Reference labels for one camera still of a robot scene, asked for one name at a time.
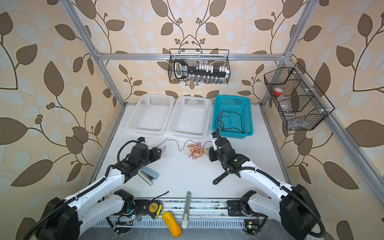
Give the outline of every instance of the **black wire mesh basket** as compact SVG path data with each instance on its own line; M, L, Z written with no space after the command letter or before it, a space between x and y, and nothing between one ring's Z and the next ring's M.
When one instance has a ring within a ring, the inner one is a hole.
M170 49L169 82L228 84L228 55L223 49Z
M334 110L333 104L309 75L313 86L304 82L304 73L304 69L296 64L293 68L278 68L264 74L265 86L287 130L313 130ZM329 106L324 106L315 93L324 97Z

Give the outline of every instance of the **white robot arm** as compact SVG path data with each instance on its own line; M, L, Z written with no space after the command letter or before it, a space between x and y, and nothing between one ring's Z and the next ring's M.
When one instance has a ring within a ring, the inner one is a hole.
M244 215L262 213L279 221L289 234L298 240L308 234L314 237L324 237L325 228L320 220L320 214L314 205L308 191L301 185L293 187L275 179L259 169L243 154L236 154L225 137L220 137L218 128L211 134L213 147L209 149L209 160L220 161L225 172L213 180L218 184L229 174L236 174L255 184L268 197L250 190L240 199ZM319 224L320 233L311 232Z
M319 213L304 187L293 187L258 169L249 158L236 154L229 141L219 136L218 130L213 132L211 137L214 146L209 150L209 159L219 160L225 170L213 184L218 184L229 174L236 174L252 182L269 196L264 197L255 191L249 191L246 197L241 198L245 215L257 212L271 217L281 222L288 233L298 240L304 239L307 234L324 236L325 229ZM140 168L160 159L162 151L156 147L148 149L147 145L137 141L129 141L123 147L131 142L136 143L131 153L122 161L119 161L118 154L118 163L110 165L104 177L64 200L52 199L40 221L31 228L24 240L28 240L33 232L39 240L76 240L103 218L109 221L108 216L114 213L128 213L134 204L133 196L124 190L116 191L108 200L97 202L135 176ZM316 223L320 226L320 233L310 232Z
M129 214L134 205L133 196L124 190L116 191L107 200L99 200L138 174L139 169L160 159L162 152L156 147L148 149L137 141L129 141L123 147L131 142L136 143L131 153L122 161L118 154L118 163L108 166L104 177L63 200L56 197L49 201L41 219L24 239L28 240L35 233L39 240L76 240L103 218L112 225L108 216L121 211Z

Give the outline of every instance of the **white plastic basket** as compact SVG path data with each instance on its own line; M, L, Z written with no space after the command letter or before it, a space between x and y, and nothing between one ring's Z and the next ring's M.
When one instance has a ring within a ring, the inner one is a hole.
M208 131L212 101L181 96L171 114L167 131L180 137L203 138Z
M163 94L144 94L127 122L138 133L162 135L175 98Z

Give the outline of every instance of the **blue plastic basket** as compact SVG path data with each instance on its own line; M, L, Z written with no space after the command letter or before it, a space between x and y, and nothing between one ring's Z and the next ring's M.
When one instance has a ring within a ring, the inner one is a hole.
M251 136L253 125L249 99L228 95L216 96L212 130L216 131L216 127L219 127L222 137L242 139Z

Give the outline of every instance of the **leaf wallpaper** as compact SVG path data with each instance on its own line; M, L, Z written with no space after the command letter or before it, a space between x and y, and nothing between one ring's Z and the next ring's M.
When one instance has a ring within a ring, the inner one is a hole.
M382 176L383 41L382 1L330 1L317 7L293 54Z
M205 84L184 81L169 82L168 63L161 61L116 61L110 60L107 67L113 80L128 103L137 103L146 93L210 98L218 94L246 96L251 102L261 102L266 87L263 75L276 68L273 61L231 61L231 76L228 84ZM110 90L104 96L110 98Z
M1 1L0 21L2 238L19 240L85 186L120 106L58 1Z
M382 175L383 11L383 1L320 0L292 55ZM324 239L381 239L384 208L326 123L287 131L272 102L266 111L293 181L308 189L321 213Z
M72 0L99 52L283 53L303 0Z

